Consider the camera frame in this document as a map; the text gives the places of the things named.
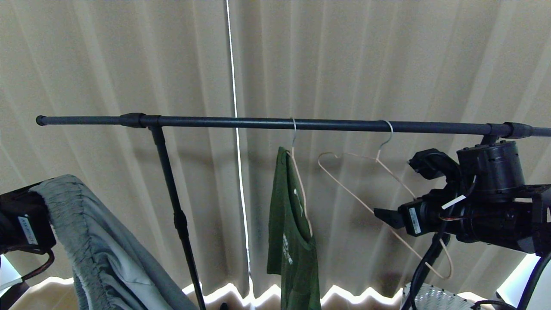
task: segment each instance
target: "green t-shirt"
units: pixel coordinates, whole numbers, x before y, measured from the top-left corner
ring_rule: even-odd
[[[310,237],[293,162],[283,147],[275,170],[266,271],[281,275],[282,310],[321,310],[316,241]]]

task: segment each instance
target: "clothes rack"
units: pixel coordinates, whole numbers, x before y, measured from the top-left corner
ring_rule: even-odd
[[[299,129],[332,131],[390,132],[385,121],[321,120],[321,119],[273,119],[251,117],[185,117],[129,113],[121,116],[38,116],[36,123],[46,125],[122,125],[132,128],[149,128],[157,146],[166,186],[174,209],[174,225],[181,239],[199,308],[205,303],[187,229],[187,218],[182,211],[172,168],[166,150],[162,127],[218,127],[257,129]],[[393,121],[394,132],[451,133],[482,135],[482,144],[494,143],[498,138],[518,139],[530,136],[551,137],[551,128],[505,122],[503,124],[469,124],[454,122]]]

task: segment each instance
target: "clothes hanger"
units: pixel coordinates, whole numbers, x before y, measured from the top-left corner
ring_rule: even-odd
[[[350,191],[346,186],[344,186],[339,180],[337,180],[337,178],[335,178],[322,164],[321,164],[321,157],[324,156],[324,155],[327,155],[327,154],[332,154],[335,158],[340,158],[340,157],[343,157],[344,155],[349,155],[349,156],[355,156],[355,157],[361,157],[361,158],[368,158],[368,159],[373,159],[376,163],[378,163],[380,166],[382,166],[394,179],[396,179],[401,185],[402,187],[404,187],[410,194],[411,196],[413,197],[413,199],[416,199],[417,197],[415,196],[415,194],[411,191],[411,189],[409,189],[409,187],[407,187],[407,185],[402,181],[402,179],[400,179],[397,175],[395,175],[385,164],[383,164],[383,162],[379,159],[380,155],[381,155],[381,150],[382,150],[382,147],[389,143],[391,140],[392,140],[392,135],[394,134],[394,128],[392,127],[392,124],[389,122],[389,121],[386,121],[386,120],[383,120],[384,122],[386,122],[388,124],[388,126],[390,127],[390,136],[388,137],[388,139],[383,142],[380,146],[379,146],[379,150],[377,151],[377,157],[370,157],[370,156],[364,156],[364,155],[357,155],[357,154],[354,154],[354,153],[342,153],[341,156],[338,156],[336,155],[335,153],[333,152],[325,152],[325,153],[321,153],[318,158],[317,158],[317,164],[320,166],[321,169],[323,169],[323,171],[325,173],[327,173],[335,182],[337,182],[338,185],[340,185],[342,188],[344,188],[349,194],[351,194],[356,200],[358,200],[358,202],[360,202],[367,210],[369,210],[369,212],[373,213],[373,209],[371,209],[366,203],[364,203],[358,196],[356,196],[352,191]],[[390,228],[390,232],[400,241],[402,242],[411,252],[413,252],[413,254],[415,254],[415,256],[417,256],[419,259],[423,259],[423,257],[417,253],[417,251],[415,251],[415,249],[413,249],[411,247],[411,245],[409,245],[402,237],[400,237],[400,235],[398,233],[396,233],[396,231],[390,226],[388,225],[387,223],[383,222],[385,225],[387,225],[389,228]],[[442,241],[442,239],[440,239],[440,245],[442,245],[442,248],[444,250],[444,253],[446,253],[446,257],[448,259],[448,262],[450,264],[450,273],[447,275],[447,276],[442,276],[438,271],[436,271],[436,269],[434,269],[429,263],[425,263],[425,265],[432,271],[434,272],[435,275],[437,275],[439,278],[441,279],[444,279],[444,280],[449,280],[453,277],[453,262],[451,260],[451,256],[450,256],[450,253],[448,252],[447,248],[446,248],[446,245],[444,244],[444,242]]]
[[[302,204],[300,202],[300,199],[299,200],[299,205],[300,205],[300,210],[301,212],[304,212],[304,217],[306,218],[306,221],[308,222],[308,229],[310,230],[310,237],[312,237],[314,235],[314,232],[312,231],[312,223],[310,222],[310,218],[308,218],[308,212],[306,210],[306,194],[304,193],[304,186],[302,184],[302,179],[300,177],[300,173],[299,173],[299,168],[297,167],[296,165],[296,160],[295,160],[295,140],[296,140],[296,133],[297,133],[297,130],[296,130],[296,121],[294,118],[291,118],[293,120],[293,125],[295,127],[295,132],[294,132],[294,136],[293,136],[293,143],[291,144],[291,161],[293,162],[293,167],[295,168],[295,172],[296,172],[296,177],[298,178],[299,180],[299,184],[300,184],[300,193],[302,194]],[[299,193],[296,189],[294,189],[293,193],[296,195],[297,198],[299,198]]]

